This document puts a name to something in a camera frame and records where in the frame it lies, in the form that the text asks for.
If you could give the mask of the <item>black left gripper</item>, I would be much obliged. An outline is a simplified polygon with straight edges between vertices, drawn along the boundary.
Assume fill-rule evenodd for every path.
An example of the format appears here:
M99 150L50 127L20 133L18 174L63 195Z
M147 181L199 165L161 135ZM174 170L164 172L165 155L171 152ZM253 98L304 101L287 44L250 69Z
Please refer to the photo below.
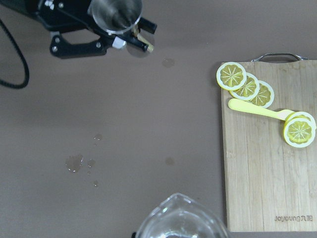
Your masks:
M72 44L60 32L92 29L94 22L88 14L90 0L11 0L9 8L24 14L51 31L50 53L60 59L103 56L109 48L123 49L126 41L100 37L88 43Z

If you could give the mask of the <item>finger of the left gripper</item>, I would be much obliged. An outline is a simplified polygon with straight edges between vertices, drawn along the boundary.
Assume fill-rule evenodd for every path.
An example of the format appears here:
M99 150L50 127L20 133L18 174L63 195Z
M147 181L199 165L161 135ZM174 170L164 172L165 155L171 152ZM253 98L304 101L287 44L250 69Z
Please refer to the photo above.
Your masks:
M150 34L154 34L156 32L156 29L157 29L157 24L141 17L139 22L138 22L138 28L141 30L144 30Z

